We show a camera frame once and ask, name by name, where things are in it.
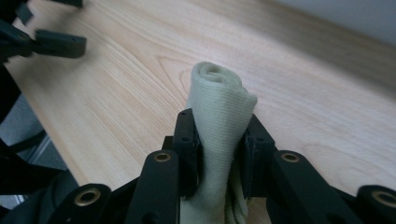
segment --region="beige cloth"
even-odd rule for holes
[[[192,108],[204,148],[203,173],[194,196],[180,202],[181,224],[245,223],[248,208],[239,169],[231,168],[256,103],[257,97],[243,88],[234,72],[213,63],[193,67],[187,107]]]

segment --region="gray floor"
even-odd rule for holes
[[[25,140],[43,130],[35,113],[21,96],[7,118],[0,124],[0,137],[11,146]],[[57,169],[67,169],[55,146],[46,137],[39,147],[35,147],[19,154],[24,160],[32,164]],[[6,208],[13,208],[22,201],[21,196],[0,196],[0,204]]]

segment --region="screw hole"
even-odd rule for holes
[[[168,153],[159,153],[157,155],[155,155],[154,160],[158,161],[158,162],[164,162],[164,161],[169,161],[171,159],[171,155],[169,155]]]
[[[379,203],[386,206],[396,208],[396,196],[382,190],[375,190],[372,193],[373,198],[375,198]]]
[[[284,161],[288,161],[288,162],[298,162],[300,160],[300,158],[294,154],[291,153],[283,153],[281,158]]]
[[[75,204],[78,206],[88,206],[98,201],[101,196],[99,189],[86,189],[78,194],[75,198]]]

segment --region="wood grain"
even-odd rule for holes
[[[267,0],[30,5],[36,28],[88,38],[68,60],[7,65],[79,184],[116,189],[173,133],[194,64],[240,75],[279,148],[333,186],[396,189],[396,49]],[[267,223],[256,201],[249,223]]]

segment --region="black clamp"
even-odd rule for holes
[[[76,35],[66,35],[46,30],[37,30],[35,40],[25,32],[15,28],[11,23],[19,17],[26,24],[33,14],[24,1],[16,8],[7,5],[7,0],[0,0],[0,63],[6,63],[8,58],[20,55],[29,57],[37,54],[78,58],[85,53],[87,39]],[[82,0],[53,0],[71,6],[82,7]]]

